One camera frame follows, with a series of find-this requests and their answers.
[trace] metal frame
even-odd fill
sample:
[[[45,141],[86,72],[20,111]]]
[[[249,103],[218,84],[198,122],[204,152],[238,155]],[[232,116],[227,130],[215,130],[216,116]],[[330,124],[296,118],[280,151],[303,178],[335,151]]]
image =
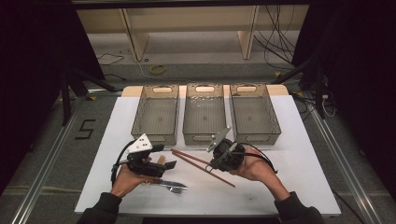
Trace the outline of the metal frame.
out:
[[[73,7],[75,9],[142,8],[142,7],[229,7],[333,4],[329,0],[71,0],[51,2],[36,0],[37,6]]]
[[[309,105],[308,107],[310,111],[314,110],[312,105]],[[343,150],[340,148],[334,136],[332,135],[332,131],[327,125],[326,120],[322,119],[317,111],[313,111],[312,116],[315,120],[315,123],[318,125],[318,128],[323,135],[330,152],[332,153],[332,157],[337,163],[337,166],[340,169],[340,172],[343,175],[353,197],[355,198],[355,201],[359,206],[359,209],[361,210],[366,222],[370,224],[384,223],[381,216],[374,208],[373,202],[367,195],[364,187],[361,185],[361,182],[356,177],[353,169],[350,167]]]
[[[40,195],[40,191],[46,183],[48,177],[50,176],[50,172],[52,170],[53,165],[58,158],[59,153],[62,150],[64,142],[66,141],[67,135],[69,134],[71,127],[74,124],[75,118],[81,109],[82,104],[85,101],[85,97],[78,97],[75,101],[75,106],[73,107],[72,114],[70,120],[62,127],[59,132],[55,142],[52,145],[52,148],[49,151],[49,155],[41,166],[40,171],[38,172],[35,181],[32,186],[29,188],[25,198],[21,202],[20,207],[18,208],[15,217],[12,219],[12,223],[26,223],[30,213],[32,212],[35,202]]]

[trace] gray translucent bin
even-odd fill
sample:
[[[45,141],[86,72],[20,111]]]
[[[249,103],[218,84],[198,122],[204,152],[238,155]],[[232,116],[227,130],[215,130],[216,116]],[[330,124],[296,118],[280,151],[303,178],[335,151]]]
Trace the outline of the gray translucent bin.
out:
[[[143,133],[151,144],[177,143],[178,85],[144,86],[134,118],[132,136]]]
[[[266,85],[235,84],[230,94],[235,141],[273,145],[281,131]]]
[[[226,128],[224,92],[220,84],[188,84],[183,135],[188,145],[208,145]]]

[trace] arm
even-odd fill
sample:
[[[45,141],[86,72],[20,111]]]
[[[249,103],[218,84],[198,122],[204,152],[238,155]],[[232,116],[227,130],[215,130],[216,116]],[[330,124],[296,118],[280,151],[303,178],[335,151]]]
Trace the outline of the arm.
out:
[[[261,155],[251,148],[247,148],[246,153]],[[275,206],[283,223],[324,223],[318,209],[305,207],[295,192],[289,193],[265,161],[256,157],[245,157],[242,165],[230,174],[262,182],[274,196]]]
[[[99,202],[94,207],[87,208],[84,211],[78,224],[115,223],[122,198],[141,183],[153,178],[134,174],[123,164],[111,191],[109,193],[102,193]]]

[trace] metal utensil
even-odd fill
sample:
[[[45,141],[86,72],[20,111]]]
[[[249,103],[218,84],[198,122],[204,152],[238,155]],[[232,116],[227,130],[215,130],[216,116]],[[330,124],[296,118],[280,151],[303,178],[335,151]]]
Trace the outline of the metal utensil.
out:
[[[181,194],[181,192],[183,192],[183,189],[181,188],[176,188],[176,187],[166,187],[166,188],[169,189],[169,191],[176,194]]]
[[[186,189],[187,186],[184,184],[174,182],[174,181],[166,181],[162,179],[155,179],[150,181],[150,185],[158,185],[158,186],[163,186],[163,187],[169,187],[169,188],[178,188],[178,189]]]

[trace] black sleeve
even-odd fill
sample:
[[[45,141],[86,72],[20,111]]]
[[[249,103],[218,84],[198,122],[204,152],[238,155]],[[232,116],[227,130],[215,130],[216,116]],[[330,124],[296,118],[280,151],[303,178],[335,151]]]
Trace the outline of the black sleeve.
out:
[[[78,224],[116,223],[121,201],[121,198],[113,194],[102,193],[99,202],[94,207],[85,209]]]
[[[324,224],[324,220],[315,207],[305,207],[295,192],[282,202],[275,202],[280,219],[284,224]]]

